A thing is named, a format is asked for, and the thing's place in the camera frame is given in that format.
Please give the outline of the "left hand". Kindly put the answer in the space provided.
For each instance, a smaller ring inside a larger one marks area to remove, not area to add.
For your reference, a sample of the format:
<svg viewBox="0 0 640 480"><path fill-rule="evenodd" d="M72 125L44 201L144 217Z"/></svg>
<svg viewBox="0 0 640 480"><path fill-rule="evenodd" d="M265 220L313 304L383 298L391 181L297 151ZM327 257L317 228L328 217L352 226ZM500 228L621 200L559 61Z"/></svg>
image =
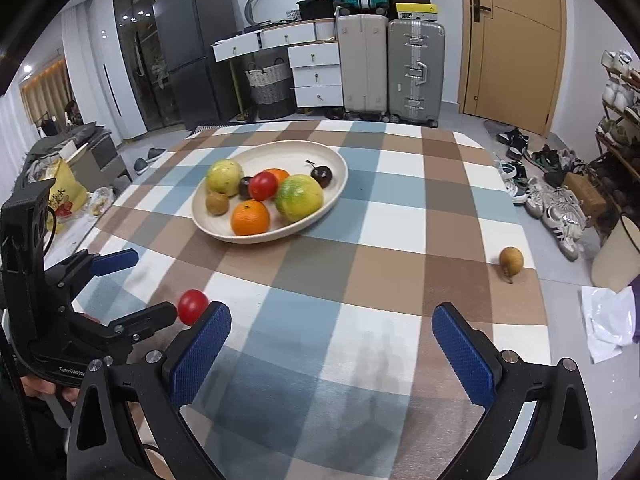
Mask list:
<svg viewBox="0 0 640 480"><path fill-rule="evenodd" d="M36 376L26 375L21 378L26 396L53 396L56 393L56 385L52 382L40 379ZM79 390L75 388L63 388L62 397L65 401L75 405Z"/></svg>

